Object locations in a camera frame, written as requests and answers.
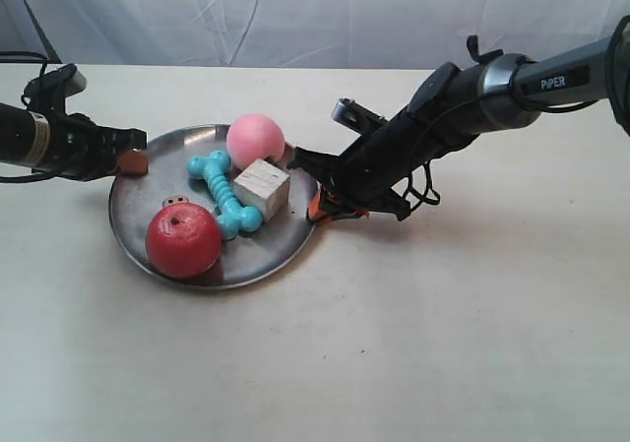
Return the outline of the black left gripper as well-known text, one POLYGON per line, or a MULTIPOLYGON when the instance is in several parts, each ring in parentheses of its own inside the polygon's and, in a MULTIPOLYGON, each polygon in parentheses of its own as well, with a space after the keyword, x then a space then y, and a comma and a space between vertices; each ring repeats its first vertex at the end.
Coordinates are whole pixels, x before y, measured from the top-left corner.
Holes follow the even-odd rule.
POLYGON ((109 176, 144 176, 147 133, 95 124, 84 114, 62 115, 50 124, 46 171, 74 181, 109 176))

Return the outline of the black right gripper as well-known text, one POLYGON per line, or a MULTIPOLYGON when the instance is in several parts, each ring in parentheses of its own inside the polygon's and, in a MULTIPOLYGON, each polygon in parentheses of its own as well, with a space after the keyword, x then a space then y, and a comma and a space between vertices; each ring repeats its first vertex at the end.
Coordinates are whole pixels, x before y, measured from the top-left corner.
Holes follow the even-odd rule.
POLYGON ((399 112, 337 156, 296 147, 287 167, 301 169, 320 183, 307 208, 307 219, 329 224, 361 220, 375 212, 402 221, 422 204, 439 205, 430 161, 415 157, 428 129, 427 123, 399 112))

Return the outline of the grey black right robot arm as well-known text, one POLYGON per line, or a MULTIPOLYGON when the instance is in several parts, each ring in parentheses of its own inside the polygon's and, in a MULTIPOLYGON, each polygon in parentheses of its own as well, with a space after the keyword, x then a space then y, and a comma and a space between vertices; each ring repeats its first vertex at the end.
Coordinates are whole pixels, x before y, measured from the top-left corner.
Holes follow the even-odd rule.
POLYGON ((544 113, 576 112, 605 99, 616 123, 629 128, 627 17, 612 35, 541 61, 501 49, 481 53, 475 35, 467 49, 473 66, 443 64, 391 118, 339 99, 332 118, 357 133, 354 142, 338 155, 297 148, 288 164, 319 184, 309 221, 371 213, 403 221, 423 204, 439 204, 434 160, 482 134, 530 126, 544 113))

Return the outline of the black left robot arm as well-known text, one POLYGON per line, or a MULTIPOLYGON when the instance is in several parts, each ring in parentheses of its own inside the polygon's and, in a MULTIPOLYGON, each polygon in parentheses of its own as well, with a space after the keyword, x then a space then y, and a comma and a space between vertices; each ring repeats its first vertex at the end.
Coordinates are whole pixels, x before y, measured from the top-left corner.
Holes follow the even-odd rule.
POLYGON ((44 114, 1 105, 1 162, 26 167, 23 176, 3 176, 3 184, 53 178, 78 182, 149 173, 147 133, 98 126, 84 114, 44 114))

